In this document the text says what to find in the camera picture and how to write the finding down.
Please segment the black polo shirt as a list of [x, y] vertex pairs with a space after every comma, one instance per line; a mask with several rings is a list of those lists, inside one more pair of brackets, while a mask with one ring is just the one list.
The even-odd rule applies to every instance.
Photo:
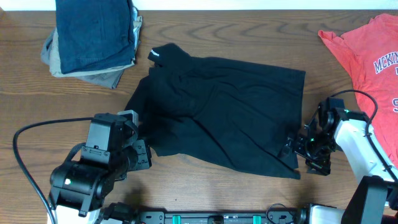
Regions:
[[127, 109], [158, 156], [186, 154], [256, 175], [299, 179], [297, 156], [278, 158], [302, 121], [305, 72], [218, 57], [175, 44], [153, 48], [153, 66]]

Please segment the folded grey garment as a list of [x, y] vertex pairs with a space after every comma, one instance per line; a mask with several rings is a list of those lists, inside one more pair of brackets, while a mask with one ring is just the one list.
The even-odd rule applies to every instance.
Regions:
[[[49, 66], [49, 53], [50, 53], [50, 46], [52, 44], [51, 38], [53, 36], [54, 30], [50, 33], [50, 35], [45, 40], [41, 53], [40, 59], [44, 64]], [[120, 81], [120, 78], [124, 72], [124, 70], [118, 72], [109, 72], [109, 73], [102, 73], [98, 75], [91, 75], [91, 76], [84, 76], [84, 77], [74, 77], [95, 85], [100, 85], [109, 89], [115, 89]]]

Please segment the folded navy blue garment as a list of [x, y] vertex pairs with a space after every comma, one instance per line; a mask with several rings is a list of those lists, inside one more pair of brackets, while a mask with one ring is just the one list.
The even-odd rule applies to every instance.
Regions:
[[56, 0], [61, 72], [88, 72], [125, 66], [134, 60], [129, 0]]

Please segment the red printed t-shirt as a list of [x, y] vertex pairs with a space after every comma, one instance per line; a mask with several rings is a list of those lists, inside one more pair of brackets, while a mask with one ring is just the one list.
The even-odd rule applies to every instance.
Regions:
[[371, 95], [377, 113], [371, 122], [389, 159], [397, 165], [397, 16], [380, 14], [340, 36], [318, 36], [348, 72], [355, 90]]

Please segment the folded beige garment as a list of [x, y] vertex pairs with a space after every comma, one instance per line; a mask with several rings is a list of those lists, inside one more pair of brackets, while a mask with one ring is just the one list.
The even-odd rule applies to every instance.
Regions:
[[57, 29], [54, 29], [53, 36], [51, 38], [52, 44], [50, 46], [50, 53], [49, 53], [49, 69], [50, 73], [54, 77], [84, 77], [84, 76], [91, 76], [91, 75], [98, 75], [102, 73], [109, 73], [109, 72], [118, 72], [124, 69], [127, 69], [134, 65], [134, 59], [131, 60], [131, 63], [124, 66], [117, 66], [111, 68], [105, 68], [102, 70], [93, 70], [93, 71], [86, 71], [86, 72], [71, 72], [71, 73], [62, 73], [61, 71], [61, 60], [60, 54], [58, 49], [58, 32]]

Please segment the folded light blue garment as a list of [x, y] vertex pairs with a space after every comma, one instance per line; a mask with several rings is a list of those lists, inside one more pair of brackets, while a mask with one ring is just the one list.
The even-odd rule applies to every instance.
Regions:
[[134, 41], [134, 51], [137, 50], [138, 45], [138, 30], [139, 30], [139, 16], [136, 7], [132, 7], [132, 36]]

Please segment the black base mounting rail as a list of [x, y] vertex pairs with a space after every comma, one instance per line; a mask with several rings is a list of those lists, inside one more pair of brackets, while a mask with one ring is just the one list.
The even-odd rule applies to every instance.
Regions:
[[138, 211], [123, 203], [112, 203], [99, 213], [94, 224], [334, 224], [341, 222], [343, 214], [342, 209], [314, 203], [302, 208], [275, 203], [264, 212]]

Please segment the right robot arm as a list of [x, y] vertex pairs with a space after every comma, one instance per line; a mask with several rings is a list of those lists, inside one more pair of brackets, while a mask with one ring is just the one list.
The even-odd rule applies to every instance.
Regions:
[[319, 120], [307, 125], [307, 135], [289, 135], [282, 154], [305, 158], [309, 168], [321, 175], [331, 172], [330, 155], [344, 152], [358, 181], [345, 209], [311, 203], [297, 210], [294, 223], [397, 223], [397, 216], [384, 214], [385, 207], [397, 210], [397, 168], [372, 132], [365, 113], [344, 108], [319, 107]]

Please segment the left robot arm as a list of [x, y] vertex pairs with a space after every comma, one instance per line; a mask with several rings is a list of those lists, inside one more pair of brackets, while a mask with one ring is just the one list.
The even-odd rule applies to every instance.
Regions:
[[76, 145], [50, 176], [49, 223], [139, 223], [124, 203], [103, 206], [116, 182], [152, 165], [138, 126], [133, 110], [94, 116], [86, 142]]

